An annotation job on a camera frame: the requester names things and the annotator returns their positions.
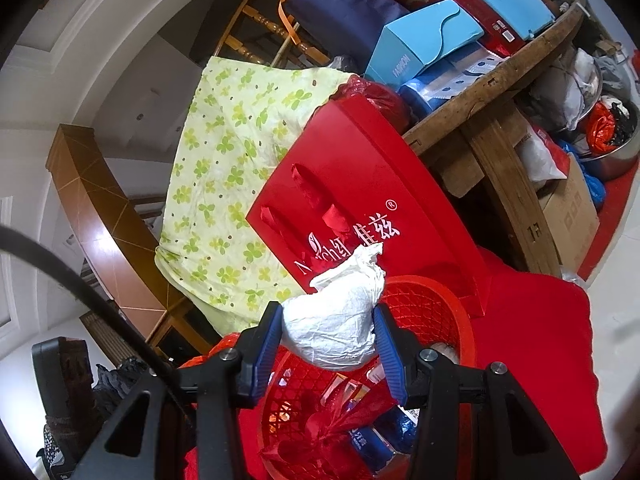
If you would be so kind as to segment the white blue toothpaste box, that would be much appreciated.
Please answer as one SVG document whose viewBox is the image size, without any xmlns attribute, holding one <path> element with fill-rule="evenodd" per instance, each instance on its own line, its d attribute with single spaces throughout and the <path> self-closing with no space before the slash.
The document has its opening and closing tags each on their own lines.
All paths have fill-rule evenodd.
<svg viewBox="0 0 640 480">
<path fill-rule="evenodd" d="M 391 472 L 412 453 L 420 411 L 395 406 L 371 425 L 351 429 L 350 443 L 374 478 Z"/>
</svg>

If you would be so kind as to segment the white plastic bag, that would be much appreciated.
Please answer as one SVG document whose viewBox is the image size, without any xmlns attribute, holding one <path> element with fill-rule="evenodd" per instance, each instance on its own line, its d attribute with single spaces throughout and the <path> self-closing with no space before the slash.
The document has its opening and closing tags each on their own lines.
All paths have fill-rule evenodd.
<svg viewBox="0 0 640 480">
<path fill-rule="evenodd" d="M 315 276 L 312 294 L 284 300 L 281 344 L 322 370 L 350 372 L 375 356 L 373 308 L 381 299 L 383 245 L 359 246 L 339 266 Z"/>
</svg>

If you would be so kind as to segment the black ruffled garment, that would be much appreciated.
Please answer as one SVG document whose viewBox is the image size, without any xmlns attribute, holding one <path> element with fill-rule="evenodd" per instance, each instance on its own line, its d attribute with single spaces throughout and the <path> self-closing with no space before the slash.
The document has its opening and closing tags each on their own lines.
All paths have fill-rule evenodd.
<svg viewBox="0 0 640 480">
<path fill-rule="evenodd" d="M 42 458 L 52 479 L 68 479 L 104 422 L 128 396 L 148 367 L 132 356 L 93 375 L 86 356 L 56 356 L 34 364 L 46 423 Z"/>
</svg>

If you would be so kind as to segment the red bed blanket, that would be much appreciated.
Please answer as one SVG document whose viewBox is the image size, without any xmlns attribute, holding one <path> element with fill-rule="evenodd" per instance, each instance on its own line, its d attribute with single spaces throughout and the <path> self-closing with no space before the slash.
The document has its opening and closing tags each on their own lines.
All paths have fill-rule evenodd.
<svg viewBox="0 0 640 480">
<path fill-rule="evenodd" d="M 465 364 L 503 361 L 532 399 L 575 469 L 600 466 L 608 452 L 593 370 L 593 332 L 587 294 L 549 275 L 518 272 L 480 253 L 489 273 L 484 315 L 450 310 L 435 290 L 441 278 L 388 278 L 383 299 L 397 323 L 422 344 L 446 342 Z"/>
</svg>

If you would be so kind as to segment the red plastic mesh basket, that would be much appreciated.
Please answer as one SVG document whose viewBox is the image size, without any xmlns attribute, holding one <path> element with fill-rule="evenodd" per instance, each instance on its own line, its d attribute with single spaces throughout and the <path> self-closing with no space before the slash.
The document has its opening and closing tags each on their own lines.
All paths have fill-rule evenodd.
<svg viewBox="0 0 640 480">
<path fill-rule="evenodd" d="M 390 278 L 382 300 L 422 346 L 474 364 L 469 317 L 444 285 L 420 276 Z M 404 434 L 416 428 L 416 416 L 390 403 L 379 360 L 337 373 L 285 352 L 258 425 L 260 457 L 271 479 L 401 479 L 410 455 Z M 395 429 L 402 434 L 390 440 Z"/>
</svg>

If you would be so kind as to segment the brown wooden headboard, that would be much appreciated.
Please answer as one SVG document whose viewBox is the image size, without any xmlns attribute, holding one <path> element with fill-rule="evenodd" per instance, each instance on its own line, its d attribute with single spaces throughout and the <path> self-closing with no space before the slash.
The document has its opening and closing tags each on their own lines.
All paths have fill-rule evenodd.
<svg viewBox="0 0 640 480">
<path fill-rule="evenodd" d="M 88 263 L 122 316 L 156 353 L 176 364 L 213 348 L 212 326 L 157 269 L 157 240 L 116 181 L 93 130 L 60 125 L 46 162 L 62 209 Z"/>
</svg>

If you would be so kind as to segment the brown cardboard box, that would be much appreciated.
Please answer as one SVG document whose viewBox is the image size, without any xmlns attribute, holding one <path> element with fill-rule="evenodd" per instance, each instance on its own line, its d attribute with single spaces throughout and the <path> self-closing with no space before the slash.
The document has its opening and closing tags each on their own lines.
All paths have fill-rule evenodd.
<svg viewBox="0 0 640 480">
<path fill-rule="evenodd" d="M 562 268 L 577 272 L 600 221 L 578 161 L 573 154 L 568 158 L 567 178 L 549 181 L 537 195 Z"/>
</svg>

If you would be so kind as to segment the red Nilrich paper bag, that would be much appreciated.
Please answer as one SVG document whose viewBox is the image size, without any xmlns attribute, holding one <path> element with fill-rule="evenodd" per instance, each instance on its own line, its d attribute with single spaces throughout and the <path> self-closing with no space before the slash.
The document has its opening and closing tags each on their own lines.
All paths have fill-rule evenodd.
<svg viewBox="0 0 640 480">
<path fill-rule="evenodd" d="M 480 250 L 424 163 L 362 96 L 314 113 L 246 220 L 305 290 L 356 248 L 379 244 L 387 276 L 432 278 L 472 318 L 486 311 Z"/>
</svg>

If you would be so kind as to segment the wooden table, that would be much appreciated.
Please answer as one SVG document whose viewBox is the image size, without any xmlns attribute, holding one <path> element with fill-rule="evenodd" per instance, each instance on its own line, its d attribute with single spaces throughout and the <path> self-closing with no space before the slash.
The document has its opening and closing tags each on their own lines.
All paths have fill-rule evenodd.
<svg viewBox="0 0 640 480">
<path fill-rule="evenodd" d="M 514 98 L 570 45 L 584 18 L 586 0 L 575 0 L 545 32 L 404 134 L 422 156 L 457 133 L 473 154 L 497 201 L 516 265 L 559 276 L 560 260 L 533 185 L 514 150 L 518 121 Z"/>
</svg>

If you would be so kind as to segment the green clover patterned quilt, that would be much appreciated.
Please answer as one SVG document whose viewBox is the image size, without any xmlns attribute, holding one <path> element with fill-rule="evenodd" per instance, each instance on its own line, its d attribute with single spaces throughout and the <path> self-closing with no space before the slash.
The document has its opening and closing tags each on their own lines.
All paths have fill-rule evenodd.
<svg viewBox="0 0 640 480">
<path fill-rule="evenodd" d="M 169 180 L 155 264 L 214 330 L 256 325 L 303 289 L 246 221 L 316 109 L 349 80 L 213 56 L 195 89 Z"/>
</svg>

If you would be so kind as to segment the red crinkled plastic bag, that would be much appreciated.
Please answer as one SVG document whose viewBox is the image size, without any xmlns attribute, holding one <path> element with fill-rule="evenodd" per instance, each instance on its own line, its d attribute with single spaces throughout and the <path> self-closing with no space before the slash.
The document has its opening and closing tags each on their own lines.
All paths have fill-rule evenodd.
<svg viewBox="0 0 640 480">
<path fill-rule="evenodd" d="M 359 75 L 350 75 L 344 84 L 340 84 L 332 94 L 331 100 L 341 101 L 362 96 L 399 133 L 405 133 L 413 124 L 411 110 L 403 99 L 392 89 Z"/>
</svg>

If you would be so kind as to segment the grey white bag bundle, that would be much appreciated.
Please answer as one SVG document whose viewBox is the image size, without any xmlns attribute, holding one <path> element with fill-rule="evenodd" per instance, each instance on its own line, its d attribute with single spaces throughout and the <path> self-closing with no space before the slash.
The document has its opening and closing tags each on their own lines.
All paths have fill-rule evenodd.
<svg viewBox="0 0 640 480">
<path fill-rule="evenodd" d="M 529 87 L 526 110 L 548 133 L 573 131 L 600 98 L 602 77 L 592 55 L 569 47 Z"/>
</svg>

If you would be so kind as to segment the blue white patterned package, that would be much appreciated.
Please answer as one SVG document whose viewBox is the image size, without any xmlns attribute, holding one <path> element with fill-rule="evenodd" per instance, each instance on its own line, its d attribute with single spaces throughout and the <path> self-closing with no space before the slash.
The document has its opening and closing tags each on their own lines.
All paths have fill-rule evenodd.
<svg viewBox="0 0 640 480">
<path fill-rule="evenodd" d="M 397 93 L 412 114 L 422 120 L 503 61 L 501 56 L 474 42 L 427 67 L 419 76 L 400 86 Z"/>
</svg>

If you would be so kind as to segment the light blue cardboard box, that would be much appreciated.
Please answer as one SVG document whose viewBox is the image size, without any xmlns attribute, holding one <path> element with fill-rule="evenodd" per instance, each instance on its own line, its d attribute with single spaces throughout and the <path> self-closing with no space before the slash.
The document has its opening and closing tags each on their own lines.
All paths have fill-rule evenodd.
<svg viewBox="0 0 640 480">
<path fill-rule="evenodd" d="M 433 3 L 383 27 L 364 76 L 397 89 L 483 35 L 480 23 L 454 0 Z"/>
</svg>

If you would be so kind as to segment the navy blue bag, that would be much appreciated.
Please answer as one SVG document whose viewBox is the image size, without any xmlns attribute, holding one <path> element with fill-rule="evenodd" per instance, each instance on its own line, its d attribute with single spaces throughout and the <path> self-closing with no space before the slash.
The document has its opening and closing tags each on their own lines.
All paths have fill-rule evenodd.
<svg viewBox="0 0 640 480">
<path fill-rule="evenodd" d="M 385 25 L 409 11 L 395 0 L 285 0 L 285 9 L 330 55 L 366 70 Z"/>
</svg>

